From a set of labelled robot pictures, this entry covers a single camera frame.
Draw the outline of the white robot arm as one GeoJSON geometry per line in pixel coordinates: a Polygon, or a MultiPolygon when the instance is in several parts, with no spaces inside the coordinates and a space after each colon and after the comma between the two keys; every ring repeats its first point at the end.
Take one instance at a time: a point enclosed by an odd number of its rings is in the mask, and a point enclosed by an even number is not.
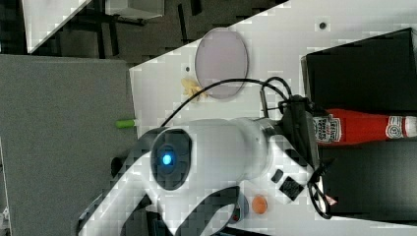
{"type": "Polygon", "coordinates": [[[144,133],[116,172],[111,189],[86,212],[79,236],[120,236],[143,201],[172,236],[211,236],[243,197],[290,204],[317,167],[313,103],[293,95],[269,118],[195,120],[144,133]]]}

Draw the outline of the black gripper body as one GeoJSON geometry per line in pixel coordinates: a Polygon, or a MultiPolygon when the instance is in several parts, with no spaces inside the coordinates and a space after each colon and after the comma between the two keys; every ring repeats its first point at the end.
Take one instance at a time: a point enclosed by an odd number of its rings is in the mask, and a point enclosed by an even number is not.
{"type": "Polygon", "coordinates": [[[318,167],[320,159],[310,104],[307,97],[298,94],[280,102],[281,129],[285,138],[299,153],[299,163],[318,167]]]}

